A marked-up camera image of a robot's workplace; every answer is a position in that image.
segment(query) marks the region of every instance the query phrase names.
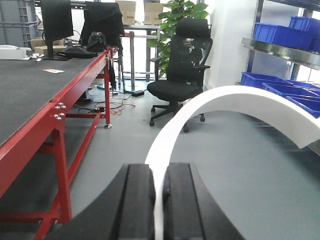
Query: chair headrest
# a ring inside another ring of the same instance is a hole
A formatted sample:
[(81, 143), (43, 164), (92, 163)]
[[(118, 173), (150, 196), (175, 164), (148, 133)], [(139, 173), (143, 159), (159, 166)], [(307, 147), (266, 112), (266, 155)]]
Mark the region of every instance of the chair headrest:
[(210, 38), (207, 19), (184, 17), (177, 23), (175, 33), (186, 38)]

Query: gray storage crate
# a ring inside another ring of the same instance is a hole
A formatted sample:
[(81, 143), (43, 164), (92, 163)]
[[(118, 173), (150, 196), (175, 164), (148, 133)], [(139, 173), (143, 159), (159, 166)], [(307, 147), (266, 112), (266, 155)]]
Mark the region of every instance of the gray storage crate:
[(37, 37), (37, 23), (0, 22), (0, 45), (13, 45), (29, 48), (30, 40)]
[(30, 23), (37, 21), (34, 0), (0, 0), (1, 23)]
[(34, 0), (0, 0), (0, 45), (30, 47), (37, 25)]

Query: chair base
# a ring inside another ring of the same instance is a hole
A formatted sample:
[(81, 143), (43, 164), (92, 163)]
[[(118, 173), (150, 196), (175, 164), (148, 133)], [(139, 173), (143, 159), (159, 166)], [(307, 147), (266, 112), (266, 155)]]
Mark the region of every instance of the chair base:
[[(157, 119), (159, 117), (162, 117), (164, 115), (173, 113), (173, 115), (176, 115), (177, 112), (183, 107), (183, 103), (178, 104), (177, 102), (170, 102), (169, 105), (153, 105), (151, 108), (151, 112), (155, 113), (156, 112), (156, 108), (158, 109), (164, 109), (162, 112), (159, 112), (158, 114), (155, 114), (154, 116), (152, 116), (150, 118), (150, 123), (149, 125), (151, 127), (153, 127), (155, 125), (155, 121), (154, 119)], [(199, 114), (200, 117), (200, 121), (204, 122), (206, 120), (205, 115), (203, 113)], [(189, 128), (187, 127), (187, 123), (185, 123), (182, 127), (182, 131), (184, 133), (189, 132)]]

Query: white curved strip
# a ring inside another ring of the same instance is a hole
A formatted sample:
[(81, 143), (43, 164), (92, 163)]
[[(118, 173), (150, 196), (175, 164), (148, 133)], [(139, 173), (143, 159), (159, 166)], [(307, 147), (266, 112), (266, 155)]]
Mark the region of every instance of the white curved strip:
[(320, 118), (314, 118), (274, 93), (249, 86), (222, 86), (194, 97), (160, 131), (145, 160), (153, 172), (156, 191), (155, 240), (163, 239), (163, 180), (178, 135), (189, 118), (217, 110), (243, 113), (260, 119), (285, 134), (299, 148), (320, 139)]

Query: chair seat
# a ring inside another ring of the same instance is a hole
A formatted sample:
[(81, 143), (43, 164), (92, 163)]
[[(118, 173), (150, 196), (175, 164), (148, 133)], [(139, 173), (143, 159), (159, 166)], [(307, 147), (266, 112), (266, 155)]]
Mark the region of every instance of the chair seat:
[(203, 92), (203, 88), (169, 80), (158, 80), (148, 84), (147, 90), (158, 99), (167, 102), (184, 102)]

